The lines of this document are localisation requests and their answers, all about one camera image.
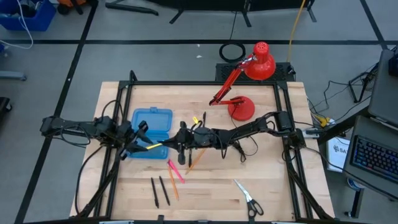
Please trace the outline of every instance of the scissors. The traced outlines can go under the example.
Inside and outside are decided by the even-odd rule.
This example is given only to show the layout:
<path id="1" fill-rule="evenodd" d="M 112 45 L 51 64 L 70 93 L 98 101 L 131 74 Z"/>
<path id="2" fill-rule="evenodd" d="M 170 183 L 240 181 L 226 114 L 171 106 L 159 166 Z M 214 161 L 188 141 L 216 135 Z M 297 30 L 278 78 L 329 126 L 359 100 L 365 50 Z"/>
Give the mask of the scissors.
<path id="1" fill-rule="evenodd" d="M 247 190 L 236 179 L 234 179 L 234 181 L 246 196 L 249 220 L 253 220 L 257 214 L 263 215 L 264 211 L 262 210 L 261 206 L 252 197 L 250 197 L 249 192 L 247 192 Z"/>

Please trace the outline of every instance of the wooden table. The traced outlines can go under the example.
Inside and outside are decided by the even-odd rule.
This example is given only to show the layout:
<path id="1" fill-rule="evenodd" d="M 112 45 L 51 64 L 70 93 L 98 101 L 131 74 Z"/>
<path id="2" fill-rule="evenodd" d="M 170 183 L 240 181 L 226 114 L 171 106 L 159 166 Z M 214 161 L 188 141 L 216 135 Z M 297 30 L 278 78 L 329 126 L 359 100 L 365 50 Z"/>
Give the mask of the wooden table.
<path id="1" fill-rule="evenodd" d="M 288 83 L 289 95 L 295 121 L 311 123 L 307 96 L 303 83 Z M 104 82 L 99 94 L 95 117 L 101 116 L 105 104 L 116 98 L 118 82 Z M 128 118 L 137 108 L 168 108 L 173 111 L 170 137 L 179 129 L 180 121 L 193 124 L 192 117 L 202 117 L 206 111 L 208 128 L 232 129 L 234 125 L 226 106 L 208 106 L 208 102 L 220 89 L 220 86 L 167 86 L 139 85 L 133 86 Z M 226 98 L 244 95 L 250 97 L 256 105 L 253 118 L 266 112 L 276 111 L 275 96 L 271 86 L 234 86 Z M 112 115 L 113 106 L 109 106 L 105 114 Z M 245 122 L 235 121 L 236 125 Z M 298 128 L 308 128 L 297 124 Z M 177 152 L 169 151 L 169 158 L 178 166 L 185 178 L 180 183 L 176 175 L 180 200 L 176 201 L 170 182 L 166 160 L 127 159 L 121 162 L 116 193 L 114 198 L 112 219 L 156 220 L 158 215 L 165 215 L 165 220 L 237 220 L 247 221 L 247 206 L 243 193 L 233 179 L 238 179 L 264 209 L 263 216 L 256 221 L 291 221 L 294 220 L 292 200 L 290 196 L 288 174 L 285 162 L 281 158 L 282 141 L 270 134 L 261 133 L 252 136 L 259 145 L 255 156 L 248 157 L 245 163 L 240 162 L 240 155 L 233 147 L 229 147 L 226 159 L 221 158 L 219 150 L 207 149 L 199 164 L 188 175 L 187 165 L 180 166 Z M 316 140 L 307 139 L 307 146 L 318 149 Z M 241 144 L 247 154 L 256 149 L 251 139 L 242 139 Z M 99 146 L 93 141 L 86 148 L 85 159 Z M 302 160 L 309 191 L 324 210 L 334 217 L 330 194 L 326 183 L 321 158 L 318 154 L 302 149 Z M 199 151 L 193 152 L 193 158 Z M 79 208 L 90 200 L 98 188 L 100 173 L 103 166 L 105 150 L 95 155 L 86 165 L 80 182 L 78 195 Z M 162 176 L 170 198 L 168 206 L 159 182 Z M 160 208 L 154 203 L 150 178 L 155 179 Z M 104 215 L 108 193 L 104 194 L 101 214 Z M 299 196 L 301 215 L 305 216 L 302 197 Z"/>

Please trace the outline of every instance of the gray floor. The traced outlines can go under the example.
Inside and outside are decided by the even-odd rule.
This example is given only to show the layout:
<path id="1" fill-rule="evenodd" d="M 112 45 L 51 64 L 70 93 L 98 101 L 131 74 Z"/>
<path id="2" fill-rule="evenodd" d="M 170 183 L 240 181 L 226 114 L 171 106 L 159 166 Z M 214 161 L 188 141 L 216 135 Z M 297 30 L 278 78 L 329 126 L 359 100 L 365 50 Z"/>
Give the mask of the gray floor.
<path id="1" fill-rule="evenodd" d="M 106 9 L 100 2 L 88 34 L 88 40 L 166 40 L 228 39 L 234 14 L 231 12 L 184 12 L 174 25 L 169 20 L 176 10 L 142 1 L 135 5 L 150 6 L 159 17 Z M 367 0 L 371 12 L 386 40 L 398 40 L 395 9 L 398 2 Z M 89 7 L 79 16 L 57 14 L 47 32 L 34 32 L 36 40 L 78 40 L 85 26 Z M 359 0 L 316 0 L 313 23 L 303 12 L 297 26 L 298 40 L 377 40 Z M 297 10 L 249 13 L 253 27 L 247 28 L 238 14 L 234 39 L 288 40 Z M 0 39 L 26 39 L 24 32 L 9 32 L 0 27 Z M 12 223 L 21 204 L 43 138 L 38 132 L 41 119 L 53 114 L 77 45 L 37 44 L 30 50 L 11 48 L 8 58 L 0 59 L 0 70 L 25 72 L 26 82 L 0 80 L 0 96 L 10 97 L 14 109 L 0 128 L 0 220 Z M 85 45 L 76 68 L 62 117 L 91 119 L 100 84 L 125 80 L 133 69 L 140 80 L 214 80 L 219 45 Z M 271 45 L 271 53 L 284 62 L 287 45 Z M 236 49 L 226 49 L 232 57 Z M 378 61 L 379 45 L 294 45 L 292 65 L 297 80 L 304 82 L 308 97 L 317 103 L 323 99 L 328 80 L 346 83 Z M 328 96 L 344 86 L 332 85 Z M 348 90 L 329 101 L 324 115 L 339 118 L 353 102 Z M 356 107 L 351 113 L 366 106 Z M 75 182 L 83 150 L 53 141 L 39 184 L 30 205 L 26 222 L 67 218 L 72 204 Z M 347 220 L 354 192 L 341 174 L 326 172 L 337 218 Z M 398 203 L 368 190 L 361 216 L 356 222 L 394 223 Z"/>

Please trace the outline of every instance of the red desk lamp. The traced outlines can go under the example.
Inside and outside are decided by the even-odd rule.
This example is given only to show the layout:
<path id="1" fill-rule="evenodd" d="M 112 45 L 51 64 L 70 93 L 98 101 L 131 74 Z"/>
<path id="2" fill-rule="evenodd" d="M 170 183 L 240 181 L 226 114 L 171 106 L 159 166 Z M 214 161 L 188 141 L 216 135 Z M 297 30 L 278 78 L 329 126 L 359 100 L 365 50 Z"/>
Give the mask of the red desk lamp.
<path id="1" fill-rule="evenodd" d="M 231 72 L 221 90 L 209 102 L 209 105 L 228 105 L 228 113 L 237 121 L 247 121 L 254 114 L 254 103 L 248 97 L 237 96 L 230 100 L 222 101 L 223 97 L 231 90 L 242 71 L 253 80 L 265 80 L 274 74 L 275 60 L 269 53 L 269 46 L 265 42 L 258 42 L 253 53 Z"/>

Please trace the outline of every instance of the red lamp base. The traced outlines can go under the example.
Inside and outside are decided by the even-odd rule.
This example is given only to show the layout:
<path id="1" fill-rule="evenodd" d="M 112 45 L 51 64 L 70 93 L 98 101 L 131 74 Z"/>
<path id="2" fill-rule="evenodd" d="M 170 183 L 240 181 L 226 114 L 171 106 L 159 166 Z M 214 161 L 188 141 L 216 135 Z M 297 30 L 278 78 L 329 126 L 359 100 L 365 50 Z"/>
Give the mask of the red lamp base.
<path id="1" fill-rule="evenodd" d="M 243 100 L 238 105 L 228 105 L 228 113 L 236 121 L 247 121 L 254 114 L 254 103 L 245 96 L 237 96 Z"/>

